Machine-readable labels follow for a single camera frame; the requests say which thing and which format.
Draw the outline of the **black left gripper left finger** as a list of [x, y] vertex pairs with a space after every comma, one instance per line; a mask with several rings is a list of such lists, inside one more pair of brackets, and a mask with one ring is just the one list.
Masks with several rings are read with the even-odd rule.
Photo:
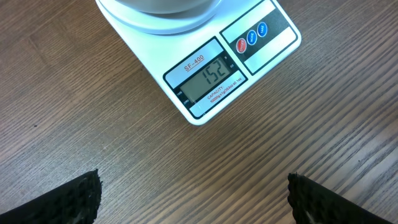
[[101, 194], [102, 181], [95, 169], [1, 214], [1, 223], [91, 224], [97, 218]]

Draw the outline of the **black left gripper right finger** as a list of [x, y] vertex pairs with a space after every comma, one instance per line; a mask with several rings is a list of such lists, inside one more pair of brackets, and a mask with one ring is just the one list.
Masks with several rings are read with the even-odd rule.
[[296, 223], [391, 224], [304, 175], [288, 175], [289, 196]]

